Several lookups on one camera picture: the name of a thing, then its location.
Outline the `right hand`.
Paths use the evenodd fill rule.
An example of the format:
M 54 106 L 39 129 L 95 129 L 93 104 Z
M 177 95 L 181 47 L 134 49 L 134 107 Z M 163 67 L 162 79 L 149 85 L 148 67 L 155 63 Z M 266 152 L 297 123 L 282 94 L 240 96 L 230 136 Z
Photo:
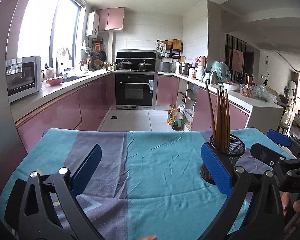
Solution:
M 290 202 L 290 198 L 288 196 L 287 192 L 284 192 L 281 196 L 281 202 L 282 202 L 282 207 L 283 207 L 283 215 L 285 216 L 287 214 L 287 207 Z M 295 212 L 300 212 L 300 199 L 296 200 L 293 204 L 293 209 Z

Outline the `left hand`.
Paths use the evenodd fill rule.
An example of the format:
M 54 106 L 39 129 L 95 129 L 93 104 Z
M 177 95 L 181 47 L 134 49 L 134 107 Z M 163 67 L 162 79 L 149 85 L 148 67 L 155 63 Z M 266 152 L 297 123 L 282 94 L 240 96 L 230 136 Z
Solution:
M 139 240 L 157 240 L 157 237 L 155 235 L 150 235 L 150 236 L 142 237 Z

